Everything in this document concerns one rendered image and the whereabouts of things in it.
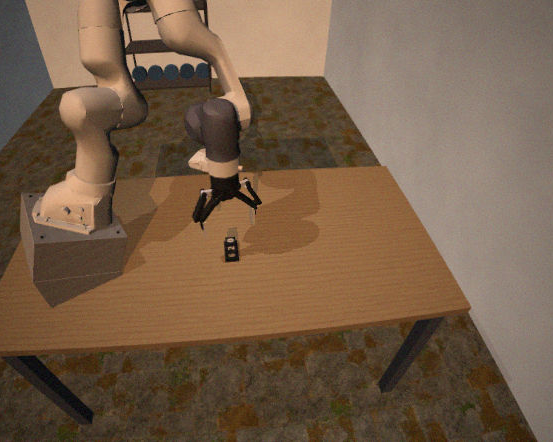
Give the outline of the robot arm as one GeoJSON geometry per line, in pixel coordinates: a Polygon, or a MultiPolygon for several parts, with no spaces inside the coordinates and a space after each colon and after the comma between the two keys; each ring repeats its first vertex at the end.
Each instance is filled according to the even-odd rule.
{"type": "Polygon", "coordinates": [[[133,13],[147,7],[165,46],[209,63],[226,95],[186,110],[189,138],[206,148],[189,160],[189,166],[219,178],[243,170],[239,131],[252,124],[253,106],[221,39],[204,24],[195,0],[79,0],[80,61],[98,87],[81,87],[62,96],[61,120],[77,142],[76,168],[36,201],[35,223],[87,235],[112,223],[119,153],[110,144],[110,133],[135,127],[148,116],[147,101],[127,66],[123,17],[125,10],[133,13]]]}

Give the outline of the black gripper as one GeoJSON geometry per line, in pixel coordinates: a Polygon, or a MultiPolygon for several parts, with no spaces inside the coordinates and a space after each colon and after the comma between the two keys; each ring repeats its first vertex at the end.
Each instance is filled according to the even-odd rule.
{"type": "Polygon", "coordinates": [[[227,178],[219,178],[219,177],[214,177],[210,175],[210,181],[211,181],[210,190],[200,189],[200,197],[198,199],[198,202],[196,204],[196,207],[192,215],[192,218],[195,223],[200,222],[200,226],[201,226],[201,229],[203,230],[205,239],[208,239],[205,220],[211,214],[211,212],[216,207],[216,205],[218,205],[221,201],[224,202],[226,200],[231,200],[234,197],[242,200],[243,202],[249,205],[250,221],[252,225],[255,225],[255,215],[256,215],[257,205],[261,205],[262,202],[257,196],[257,194],[254,192],[254,190],[252,189],[251,183],[247,177],[245,177],[243,181],[239,182],[239,172],[234,176],[227,177],[227,178]],[[246,195],[244,195],[243,193],[241,193],[239,191],[241,186],[243,186],[244,188],[247,188],[247,190],[255,200],[252,200],[246,195]],[[219,189],[229,189],[229,190],[219,190],[219,189]],[[212,195],[211,199],[206,204],[206,201],[210,194],[212,195]]]}

